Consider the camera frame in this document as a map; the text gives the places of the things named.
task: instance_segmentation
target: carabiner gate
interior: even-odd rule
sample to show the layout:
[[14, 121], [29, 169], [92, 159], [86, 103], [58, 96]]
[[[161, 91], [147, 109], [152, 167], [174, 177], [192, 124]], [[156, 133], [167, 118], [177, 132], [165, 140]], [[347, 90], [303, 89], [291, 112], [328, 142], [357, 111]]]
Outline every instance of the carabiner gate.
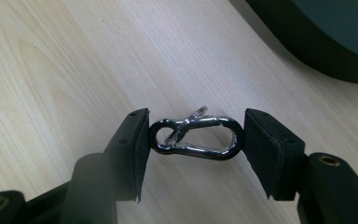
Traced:
[[[181, 154], [192, 157], [199, 157], [215, 161], [225, 161], [236, 156], [245, 143], [245, 134], [240, 124], [229, 117], [202, 116], [206, 106], [193, 113], [187, 119], [162, 119], [154, 123], [149, 129], [149, 144], [160, 154]], [[191, 129], [206, 128], [223, 125], [232, 131], [231, 144], [223, 150], [216, 150], [207, 147], [194, 146], [190, 144], [179, 144]], [[157, 133], [162, 128], [171, 128], [173, 132], [161, 144], [157, 139]]]

